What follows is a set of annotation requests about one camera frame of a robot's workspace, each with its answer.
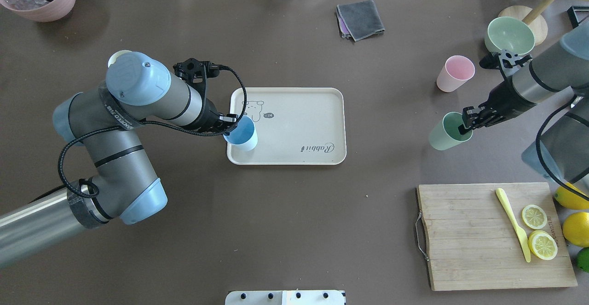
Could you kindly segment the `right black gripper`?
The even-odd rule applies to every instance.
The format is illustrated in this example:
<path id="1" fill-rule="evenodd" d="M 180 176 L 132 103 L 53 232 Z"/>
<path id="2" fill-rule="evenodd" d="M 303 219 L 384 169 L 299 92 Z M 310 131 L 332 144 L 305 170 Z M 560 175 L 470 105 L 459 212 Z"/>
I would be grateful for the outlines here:
<path id="1" fill-rule="evenodd" d="M 503 82 L 492 89 L 487 101 L 477 108 L 463 108 L 462 125 L 458 127 L 461 135 L 513 119 L 537 105 L 517 93 L 513 83 L 513 75 L 531 60 L 532 55 L 517 55 L 510 51 L 489 52 L 480 60 L 482 68 L 499 70 Z"/>

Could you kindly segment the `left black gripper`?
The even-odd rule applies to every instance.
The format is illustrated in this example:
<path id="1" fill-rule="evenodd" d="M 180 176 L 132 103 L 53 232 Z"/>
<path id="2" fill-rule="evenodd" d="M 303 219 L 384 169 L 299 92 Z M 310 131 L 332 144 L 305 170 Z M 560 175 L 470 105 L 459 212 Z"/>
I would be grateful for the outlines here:
<path id="1" fill-rule="evenodd" d="M 173 66 L 175 76 L 189 87 L 189 100 L 173 123 L 188 131 L 232 131 L 238 124 L 238 115 L 223 115 L 208 100 L 208 78 L 219 76 L 220 66 L 210 61 L 189 58 Z"/>

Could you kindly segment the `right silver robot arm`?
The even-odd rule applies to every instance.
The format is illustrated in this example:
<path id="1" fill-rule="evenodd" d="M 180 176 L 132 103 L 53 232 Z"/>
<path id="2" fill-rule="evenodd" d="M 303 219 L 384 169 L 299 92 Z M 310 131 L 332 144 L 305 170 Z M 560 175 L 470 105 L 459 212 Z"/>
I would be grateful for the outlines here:
<path id="1" fill-rule="evenodd" d="M 588 192 L 589 27 L 580 24 L 540 55 L 492 52 L 480 62 L 500 70 L 503 81 L 478 107 L 465 107 L 460 134 L 516 118 L 555 93 L 570 88 L 573 97 L 552 112 L 521 158 L 557 184 Z"/>

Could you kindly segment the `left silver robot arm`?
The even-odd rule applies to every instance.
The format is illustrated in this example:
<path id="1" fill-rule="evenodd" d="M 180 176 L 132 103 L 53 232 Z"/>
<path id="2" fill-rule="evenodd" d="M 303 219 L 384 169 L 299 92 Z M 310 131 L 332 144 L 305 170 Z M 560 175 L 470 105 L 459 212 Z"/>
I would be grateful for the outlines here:
<path id="1" fill-rule="evenodd" d="M 61 185 L 1 217 L 1 267 L 115 218 L 125 224 L 161 211 L 167 196 L 136 133 L 158 125 L 199 137 L 234 132 L 244 111 L 221 114 L 208 79 L 229 66 L 189 58 L 170 71 L 141 53 L 119 51 L 105 80 L 55 108 L 66 141 L 58 157 Z"/>

